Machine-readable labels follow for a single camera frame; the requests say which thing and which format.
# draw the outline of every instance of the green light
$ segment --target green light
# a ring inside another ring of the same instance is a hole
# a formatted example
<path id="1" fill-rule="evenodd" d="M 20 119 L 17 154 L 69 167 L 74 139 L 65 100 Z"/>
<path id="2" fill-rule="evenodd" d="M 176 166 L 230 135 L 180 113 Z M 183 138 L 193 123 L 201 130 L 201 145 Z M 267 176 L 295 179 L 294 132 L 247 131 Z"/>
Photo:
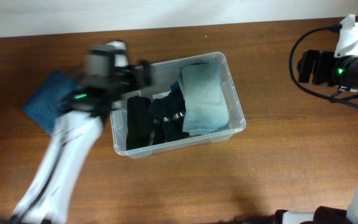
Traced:
<path id="1" fill-rule="evenodd" d="M 83 93 L 83 94 L 79 94 L 79 95 L 76 95 L 76 96 L 75 96 L 76 99 L 80 99 L 80 98 L 82 98 L 82 97 L 86 97 L 86 94 Z"/>

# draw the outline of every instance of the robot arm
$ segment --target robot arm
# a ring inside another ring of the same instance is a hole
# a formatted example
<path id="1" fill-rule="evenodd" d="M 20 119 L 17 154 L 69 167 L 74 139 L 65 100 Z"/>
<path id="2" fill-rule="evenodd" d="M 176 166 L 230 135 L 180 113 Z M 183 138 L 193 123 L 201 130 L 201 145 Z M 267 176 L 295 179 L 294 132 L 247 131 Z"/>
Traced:
<path id="1" fill-rule="evenodd" d="M 355 15 L 349 15 L 341 24 L 335 53 L 307 50 L 297 68 L 300 83 L 308 83 L 313 72 L 314 85 L 338 87 L 338 92 L 332 97 L 342 91 L 358 90 L 358 23 Z M 316 213 L 285 212 L 282 217 L 283 224 L 312 223 L 312 220 L 313 223 L 358 224 L 358 187 L 348 211 L 321 207 Z"/>
<path id="2" fill-rule="evenodd" d="M 126 45 L 114 41 L 95 45 L 88 55 L 85 87 L 63 99 L 61 117 L 55 121 L 52 140 L 41 165 L 14 210 L 10 221 L 0 223 L 64 224 L 83 163 L 100 137 L 112 103 L 121 95 L 149 86 L 146 61 L 129 65 Z"/>

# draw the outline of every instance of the plastic storage bin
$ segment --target plastic storage bin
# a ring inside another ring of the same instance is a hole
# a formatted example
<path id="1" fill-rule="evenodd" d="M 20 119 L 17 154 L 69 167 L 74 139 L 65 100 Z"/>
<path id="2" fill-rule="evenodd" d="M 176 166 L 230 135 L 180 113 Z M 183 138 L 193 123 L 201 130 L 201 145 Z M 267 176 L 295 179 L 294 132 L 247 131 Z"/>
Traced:
<path id="1" fill-rule="evenodd" d="M 138 149 L 126 150 L 126 136 L 128 133 L 127 127 L 127 99 L 132 96 L 145 96 L 152 99 L 152 96 L 157 93 L 164 93 L 170 91 L 170 85 L 178 80 L 181 69 L 187 65 L 195 63 L 205 63 L 206 60 L 216 58 L 221 66 L 222 75 L 222 91 L 229 109 L 231 129 L 220 131 L 212 134 L 205 134 L 202 136 L 188 137 L 179 141 L 166 142 L 154 146 L 147 146 Z M 152 79 L 158 85 L 144 88 L 142 90 L 128 93 L 122 97 L 116 106 L 121 109 L 112 111 L 111 127 L 112 137 L 114 140 L 114 149 L 119 155 L 129 156 L 133 159 L 143 156 L 149 156 L 156 152 L 163 152 L 171 149 L 192 146 L 205 142 L 217 142 L 229 139 L 233 134 L 236 134 L 246 128 L 246 119 L 241 110 L 241 105 L 234 88 L 233 80 L 227 65 L 226 57 L 221 52 L 204 54 L 194 57 L 183 58 L 179 60 L 172 60 L 168 62 L 160 62 L 152 65 Z"/>

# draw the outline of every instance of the black cloth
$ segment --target black cloth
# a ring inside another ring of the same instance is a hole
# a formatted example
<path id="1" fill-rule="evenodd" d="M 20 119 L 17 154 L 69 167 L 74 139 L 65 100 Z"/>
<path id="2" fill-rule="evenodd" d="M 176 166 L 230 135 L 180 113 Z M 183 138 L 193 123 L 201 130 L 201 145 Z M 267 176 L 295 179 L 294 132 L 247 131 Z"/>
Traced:
<path id="1" fill-rule="evenodd" d="M 320 206 L 314 213 L 313 221 L 302 224 L 352 224 L 346 218 L 346 210 Z"/>
<path id="2" fill-rule="evenodd" d="M 134 96 L 127 101 L 127 150 L 165 142 L 161 122 L 149 113 L 150 99 Z"/>
<path id="3" fill-rule="evenodd" d="M 184 111 L 186 111 L 185 100 L 180 90 L 171 91 L 168 96 L 154 100 L 149 106 L 150 114 L 162 120 L 162 130 L 168 142 L 184 139 L 189 136 L 189 133 L 182 131 L 185 117 L 171 119 L 170 121 L 163 120 Z"/>

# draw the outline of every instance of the white wall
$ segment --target white wall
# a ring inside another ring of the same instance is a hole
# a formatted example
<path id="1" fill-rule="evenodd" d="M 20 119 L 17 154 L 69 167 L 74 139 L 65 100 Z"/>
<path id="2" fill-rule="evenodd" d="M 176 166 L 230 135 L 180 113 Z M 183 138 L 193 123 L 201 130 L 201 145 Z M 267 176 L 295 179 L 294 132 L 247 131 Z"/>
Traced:
<path id="1" fill-rule="evenodd" d="M 0 37 L 358 15 L 358 0 L 0 0 Z"/>

